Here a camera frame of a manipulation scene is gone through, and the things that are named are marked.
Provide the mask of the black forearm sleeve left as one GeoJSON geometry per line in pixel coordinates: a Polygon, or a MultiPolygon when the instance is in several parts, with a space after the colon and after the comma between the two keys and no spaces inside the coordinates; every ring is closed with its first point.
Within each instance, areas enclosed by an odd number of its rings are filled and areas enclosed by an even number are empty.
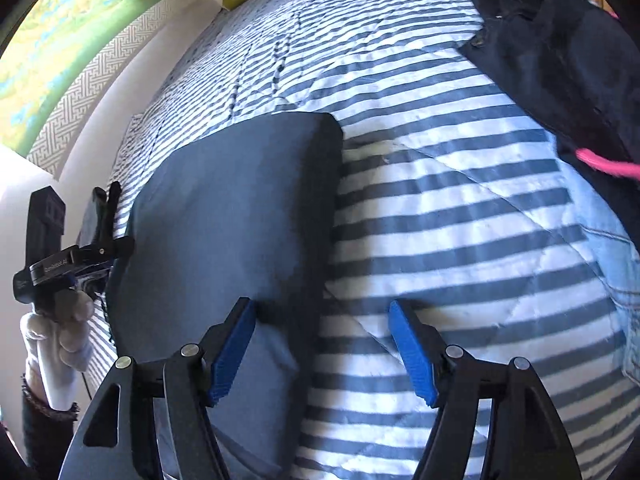
{"type": "Polygon", "coordinates": [[[50,408],[32,391],[26,376],[23,376],[22,400],[26,464],[38,479],[56,480],[73,440],[78,404],[73,402],[66,411],[50,408]]]}

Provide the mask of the white gloved left hand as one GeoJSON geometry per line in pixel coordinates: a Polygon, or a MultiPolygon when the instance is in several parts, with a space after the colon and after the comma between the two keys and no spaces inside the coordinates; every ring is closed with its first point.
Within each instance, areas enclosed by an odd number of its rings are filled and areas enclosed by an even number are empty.
{"type": "Polygon", "coordinates": [[[87,294],[65,289],[54,295],[54,320],[35,312],[21,318],[25,382],[47,408],[66,412],[75,402],[77,376],[92,356],[88,322],[93,313],[87,294]]]}

